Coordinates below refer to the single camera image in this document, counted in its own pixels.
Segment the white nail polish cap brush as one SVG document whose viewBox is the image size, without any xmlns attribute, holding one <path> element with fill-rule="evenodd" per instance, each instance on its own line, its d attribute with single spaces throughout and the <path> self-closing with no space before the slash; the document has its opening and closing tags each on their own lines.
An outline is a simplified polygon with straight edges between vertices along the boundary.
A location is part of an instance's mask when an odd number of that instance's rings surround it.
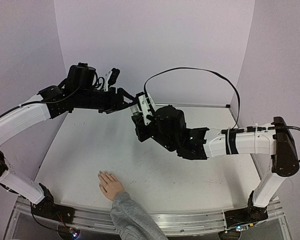
<svg viewBox="0 0 300 240">
<path fill-rule="evenodd" d="M 139 116 L 140 115 L 140 110 L 139 110 L 139 106 L 137 104 L 132 105 L 130 107 L 131 113 L 133 116 Z"/>
</svg>

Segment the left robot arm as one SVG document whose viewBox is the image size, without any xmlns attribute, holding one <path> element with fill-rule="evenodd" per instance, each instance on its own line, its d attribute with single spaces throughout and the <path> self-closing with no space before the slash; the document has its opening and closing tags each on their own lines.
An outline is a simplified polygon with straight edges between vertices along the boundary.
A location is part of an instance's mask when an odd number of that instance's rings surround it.
<svg viewBox="0 0 300 240">
<path fill-rule="evenodd" d="M 114 84 L 120 70 L 113 68 L 99 77 L 95 68 L 78 63 L 69 68 L 67 77 L 58 85 L 40 90 L 26 102 L 0 115 L 0 146 L 23 131 L 52 120 L 74 109 L 91 109 L 110 114 L 129 108 L 136 98 Z M 46 218 L 58 213 L 53 197 L 41 183 L 16 172 L 0 151 L 0 185 L 26 198 Z"/>
</svg>

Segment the grey sleeved forearm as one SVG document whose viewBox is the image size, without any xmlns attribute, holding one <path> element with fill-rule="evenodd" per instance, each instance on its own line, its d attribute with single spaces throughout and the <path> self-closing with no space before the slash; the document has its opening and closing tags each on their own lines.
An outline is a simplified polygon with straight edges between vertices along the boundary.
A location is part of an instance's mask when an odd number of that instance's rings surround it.
<svg viewBox="0 0 300 240">
<path fill-rule="evenodd" d="M 167 239 L 150 215 L 127 192 L 115 197 L 110 217 L 122 240 Z"/>
</svg>

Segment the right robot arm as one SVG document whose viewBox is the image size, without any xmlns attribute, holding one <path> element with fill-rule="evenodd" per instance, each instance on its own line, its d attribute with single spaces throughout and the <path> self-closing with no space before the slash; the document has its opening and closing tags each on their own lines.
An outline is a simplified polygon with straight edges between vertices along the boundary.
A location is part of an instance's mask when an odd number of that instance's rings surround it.
<svg viewBox="0 0 300 240">
<path fill-rule="evenodd" d="M 245 128 L 187 128 L 184 112 L 171 105 L 160 107 L 155 112 L 138 105 L 130 109 L 140 142 L 153 139 L 186 160 L 208 160 L 226 155 L 269 155 L 269 169 L 249 195 L 247 206 L 224 213 L 229 226 L 266 220 L 271 198 L 283 181 L 300 169 L 295 141 L 282 117 L 274 117 L 267 125 Z"/>
</svg>

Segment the mannequin hand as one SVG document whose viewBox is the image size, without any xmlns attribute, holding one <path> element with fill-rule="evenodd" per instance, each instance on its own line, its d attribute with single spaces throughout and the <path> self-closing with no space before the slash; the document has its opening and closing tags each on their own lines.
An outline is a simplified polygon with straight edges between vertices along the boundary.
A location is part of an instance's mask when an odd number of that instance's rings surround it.
<svg viewBox="0 0 300 240">
<path fill-rule="evenodd" d="M 118 194 L 125 191 L 123 184 L 112 173 L 100 171 L 98 179 L 101 192 L 110 201 L 113 201 Z"/>
</svg>

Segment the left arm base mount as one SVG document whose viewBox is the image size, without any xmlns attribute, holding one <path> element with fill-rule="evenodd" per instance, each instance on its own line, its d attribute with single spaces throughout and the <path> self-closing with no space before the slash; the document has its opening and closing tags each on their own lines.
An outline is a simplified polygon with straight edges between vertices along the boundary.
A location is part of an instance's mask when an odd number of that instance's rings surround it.
<svg viewBox="0 0 300 240">
<path fill-rule="evenodd" d="M 73 207 L 55 203 L 50 205 L 33 204 L 31 206 L 31 213 L 41 218 L 70 224 L 74 219 L 75 209 Z"/>
</svg>

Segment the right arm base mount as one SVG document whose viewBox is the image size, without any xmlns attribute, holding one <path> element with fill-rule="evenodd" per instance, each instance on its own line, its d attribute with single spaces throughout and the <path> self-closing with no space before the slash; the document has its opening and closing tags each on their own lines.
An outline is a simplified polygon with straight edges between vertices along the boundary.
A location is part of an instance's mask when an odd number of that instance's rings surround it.
<svg viewBox="0 0 300 240">
<path fill-rule="evenodd" d="M 268 219 L 266 209 L 250 211 L 246 208 L 228 210 L 224 213 L 226 228 L 233 229 L 236 226 L 255 224 Z"/>
</svg>

